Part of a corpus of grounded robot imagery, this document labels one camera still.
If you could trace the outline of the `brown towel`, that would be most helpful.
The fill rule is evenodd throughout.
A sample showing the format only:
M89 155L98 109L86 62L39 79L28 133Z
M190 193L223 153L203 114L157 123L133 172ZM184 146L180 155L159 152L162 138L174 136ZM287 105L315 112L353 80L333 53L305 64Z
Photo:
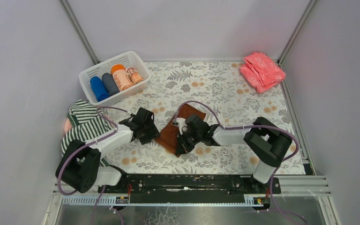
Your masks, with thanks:
M183 105L178 113L178 118L188 118L189 116L196 114L201 119L205 119L206 113L197 110L196 108L190 106L189 104ZM174 154L176 157L185 154L185 152L177 153L177 134L179 133L179 128L172 124L174 118L171 118L170 122L161 130L160 136L155 139L159 145L165 148L168 152Z

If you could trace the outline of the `green white striped towel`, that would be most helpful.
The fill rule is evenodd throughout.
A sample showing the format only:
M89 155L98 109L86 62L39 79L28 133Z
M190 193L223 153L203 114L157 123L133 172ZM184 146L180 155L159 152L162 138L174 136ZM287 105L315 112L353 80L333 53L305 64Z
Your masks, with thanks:
M72 126L65 132L61 140L61 153L64 154L69 144L77 139L82 142L95 139L113 129L113 125L102 119L99 115L102 109L80 99L69 108L67 119Z

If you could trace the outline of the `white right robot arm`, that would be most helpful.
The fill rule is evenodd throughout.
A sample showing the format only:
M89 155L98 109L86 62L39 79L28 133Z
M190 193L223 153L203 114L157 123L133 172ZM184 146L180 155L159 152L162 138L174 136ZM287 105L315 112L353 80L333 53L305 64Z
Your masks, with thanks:
M177 156L190 153L199 143L206 146L247 145L259 158L252 178L261 184L270 181L294 143L289 132L276 127L264 117L258 117L251 125L224 127L220 124L209 125L193 114L186 119L176 118L173 125L178 128Z

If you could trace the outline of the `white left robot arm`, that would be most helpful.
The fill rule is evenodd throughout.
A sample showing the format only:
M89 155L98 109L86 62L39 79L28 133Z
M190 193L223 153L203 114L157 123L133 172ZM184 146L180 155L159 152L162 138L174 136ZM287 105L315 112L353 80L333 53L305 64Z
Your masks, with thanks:
M145 108L139 108L119 123L102 112L97 114L112 128L94 138L85 141L76 138L69 143L56 170L57 187L63 195L86 193L95 185L117 185L124 173L110 165L101 166L101 160L125 144L138 140L144 145L159 137L155 115Z

